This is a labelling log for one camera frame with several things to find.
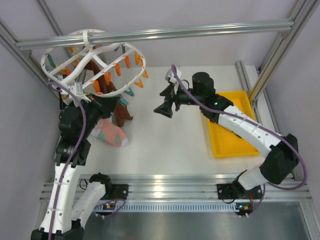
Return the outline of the pink patterned sock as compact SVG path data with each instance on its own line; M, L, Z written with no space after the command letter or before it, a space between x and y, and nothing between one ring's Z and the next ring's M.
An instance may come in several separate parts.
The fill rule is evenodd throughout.
M111 118L101 118L90 134L105 144L117 148L126 147L129 143L126 133L120 127L114 125Z

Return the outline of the white round clip hanger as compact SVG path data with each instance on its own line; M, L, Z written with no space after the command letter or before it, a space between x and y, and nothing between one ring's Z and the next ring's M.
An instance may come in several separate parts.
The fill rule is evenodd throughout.
M136 85L140 88L144 87L141 77L147 79L149 75L146 71L146 59L138 48L127 42L112 43L107 46L89 43L90 34L102 33L101 30L84 29L78 31L77 33L81 34L81 37L84 40L84 47L82 49L78 49L77 47L68 46L67 48L71 52L71 57L65 62L56 64L51 56L51 48L47 49L42 55L40 60L41 68L49 80L66 87L78 99L83 100L88 98L83 90L90 85L94 86L96 94L102 98L116 97L122 93L128 94L132 85ZM118 48L122 48L122 55L120 55L111 63L105 63L100 57L101 54L114 51ZM112 69L115 71L117 76L121 76L120 62L124 62L128 69L131 68L131 62L129 58L130 54L133 54L135 64L140 66L140 72L133 78L129 79L123 87L117 90L112 90L109 93L103 93L100 89L98 89L99 78L102 77L104 83L107 86L110 86L112 83ZM86 67L90 66L92 67L94 76L78 87L76 78L82 73L83 70L85 70Z

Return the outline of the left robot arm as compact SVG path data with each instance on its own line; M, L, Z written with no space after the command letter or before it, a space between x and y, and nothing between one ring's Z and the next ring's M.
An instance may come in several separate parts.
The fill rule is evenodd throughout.
M113 194L108 175L96 173L78 201L76 190L91 148L88 136L101 119L114 112L119 97L88 95L88 101L70 103L59 114L61 138L56 148L55 176L49 204L32 240L81 240L98 201Z

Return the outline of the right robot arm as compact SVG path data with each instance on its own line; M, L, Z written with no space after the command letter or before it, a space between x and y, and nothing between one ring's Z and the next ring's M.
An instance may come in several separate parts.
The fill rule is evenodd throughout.
M166 73L168 86L160 93L164 102L154 109L155 113L171 118L172 106L178 111L181 105L198 105L208 120L235 133L264 157L261 165L241 172L233 180L233 198L246 198L253 188L266 183L281 184L300 162L297 138L273 132L247 116L231 100L216 93L208 73L195 73L192 88L183 86L180 75L173 69Z

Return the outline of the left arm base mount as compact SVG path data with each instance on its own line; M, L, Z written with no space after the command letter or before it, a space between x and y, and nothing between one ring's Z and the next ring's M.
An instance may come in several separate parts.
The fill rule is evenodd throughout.
M113 184L108 198L110 200L117 200L117 199L126 200L128 197L128 194L129 194L128 184Z

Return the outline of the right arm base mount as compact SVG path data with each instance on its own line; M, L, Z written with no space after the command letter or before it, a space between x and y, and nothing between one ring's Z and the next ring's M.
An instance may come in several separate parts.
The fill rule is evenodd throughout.
M241 185L235 183L220 183L216 187L218 199L227 204L231 204L235 200L259 200L263 193L260 186L245 190Z

